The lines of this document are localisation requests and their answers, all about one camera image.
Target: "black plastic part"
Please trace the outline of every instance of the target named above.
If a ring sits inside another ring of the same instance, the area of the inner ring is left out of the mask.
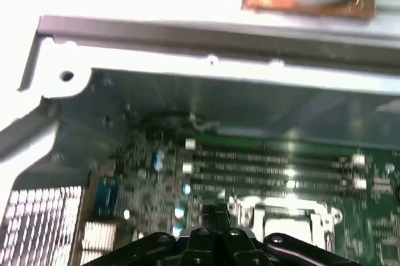
[[[227,229],[222,233],[222,237],[233,265],[272,265],[266,253],[256,249],[245,231],[241,229]]]
[[[85,265],[87,266],[128,266],[146,265],[162,260],[175,247],[175,238],[165,233],[153,233],[127,246],[99,257]]]
[[[286,234],[271,234],[264,239],[267,251],[275,257],[300,266],[360,266]]]
[[[201,226],[215,232],[222,232],[231,227],[226,205],[204,205],[201,207]]]
[[[209,227],[194,229],[190,236],[175,241],[168,234],[154,233],[85,265],[359,266],[284,234],[273,234],[262,244],[244,230],[230,228],[228,210],[223,206],[204,206]],[[271,239],[274,236],[283,242],[277,245]]]
[[[217,233],[208,229],[196,229],[190,234],[187,249],[183,252],[179,266],[214,265],[214,249]]]

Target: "motherboard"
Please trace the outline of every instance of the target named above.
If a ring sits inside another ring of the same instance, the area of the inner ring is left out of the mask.
[[[115,247],[202,225],[204,204],[260,241],[284,233],[359,262],[400,265],[400,151],[133,129],[98,183]]]

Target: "cpu socket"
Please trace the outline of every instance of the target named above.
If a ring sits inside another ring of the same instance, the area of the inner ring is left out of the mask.
[[[229,211],[236,225],[251,229],[260,242],[270,234],[282,233],[330,252],[334,251],[335,226],[343,221],[339,209],[294,196],[231,199]]]

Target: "capacitor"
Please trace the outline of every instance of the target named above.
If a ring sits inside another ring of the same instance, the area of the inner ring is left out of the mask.
[[[172,235],[174,237],[179,237],[179,234],[182,232],[182,227],[180,225],[174,225],[172,228]]]
[[[161,169],[163,169],[163,163],[160,160],[155,160],[152,166],[155,171],[160,171]]]
[[[124,219],[128,220],[131,217],[131,213],[129,210],[125,210],[124,211]]]
[[[184,184],[182,187],[182,191],[184,195],[189,195],[191,192],[191,187],[189,184]]]
[[[156,160],[164,160],[165,153],[162,149],[156,150]]]
[[[182,219],[185,216],[185,210],[182,207],[176,207],[174,214],[177,219]]]
[[[392,163],[387,163],[385,165],[385,168],[386,168],[387,174],[392,174],[396,170],[396,167]]]

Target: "screw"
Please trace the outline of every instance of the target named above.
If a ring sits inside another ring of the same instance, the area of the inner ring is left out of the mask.
[[[280,236],[273,236],[273,237],[271,238],[271,240],[272,240],[272,242],[274,242],[274,243],[282,243],[282,242],[283,242],[283,238],[280,237]]]
[[[158,242],[167,242],[168,240],[169,240],[168,236],[165,235],[162,235],[157,239]]]
[[[236,229],[230,230],[229,233],[230,233],[232,236],[238,236],[238,235],[240,235],[240,231],[239,231],[239,230],[236,230]]]
[[[202,230],[200,230],[199,231],[199,235],[208,235],[209,234],[209,232],[208,232],[208,230],[206,230],[206,229],[202,229]]]

